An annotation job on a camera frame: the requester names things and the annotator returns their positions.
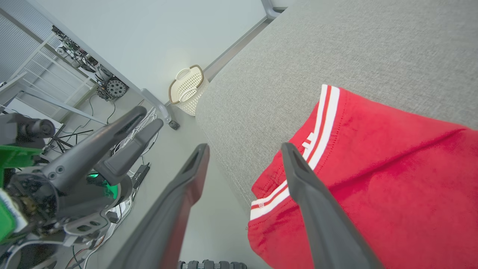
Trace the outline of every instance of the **red stripe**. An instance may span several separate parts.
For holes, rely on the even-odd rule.
[[[281,193],[285,190],[285,188],[287,188],[287,187],[288,187],[288,186],[287,186],[287,184],[286,184],[286,185],[285,185],[280,191],[278,191],[269,201],[265,202],[264,205],[270,204],[270,203],[274,200],[274,198],[276,198],[277,195],[281,194]],[[255,204],[255,205],[251,206],[250,208],[251,208],[251,209],[259,208],[259,205],[258,205],[258,204]]]
[[[322,132],[324,131],[324,125],[326,123],[326,116],[327,116],[327,108],[328,108],[331,92],[332,92],[332,86],[327,85],[326,99],[324,100],[324,112],[322,113],[322,120],[320,122],[319,135],[317,136],[317,141],[315,142],[314,148],[312,149],[312,152],[310,153],[309,158],[307,158],[307,163],[310,162],[310,159],[312,159],[312,156],[314,155],[314,152],[317,149],[317,146],[319,145]]]

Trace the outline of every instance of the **caster wheel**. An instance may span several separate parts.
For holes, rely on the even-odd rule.
[[[179,129],[179,123],[175,122],[175,121],[170,121],[169,123],[169,126],[175,130]]]

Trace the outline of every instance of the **gray fabric surface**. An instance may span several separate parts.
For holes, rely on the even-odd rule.
[[[478,128],[478,1],[298,0],[214,78],[196,118],[245,211],[321,84]]]

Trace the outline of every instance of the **red fabric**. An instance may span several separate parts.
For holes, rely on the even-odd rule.
[[[329,113],[331,87],[326,90],[319,138]],[[339,92],[314,172],[384,266],[478,268],[478,132]],[[301,153],[318,107],[290,140]],[[265,198],[284,181],[278,152],[252,191]],[[252,211],[273,203],[286,188]],[[303,219],[290,196],[270,212],[252,215],[250,245],[270,266],[313,268]]]

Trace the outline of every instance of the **white laundry basket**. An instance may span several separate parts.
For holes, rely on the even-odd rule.
[[[209,81],[198,65],[185,68],[169,86],[169,101],[191,116],[196,115],[197,101],[207,89]]]

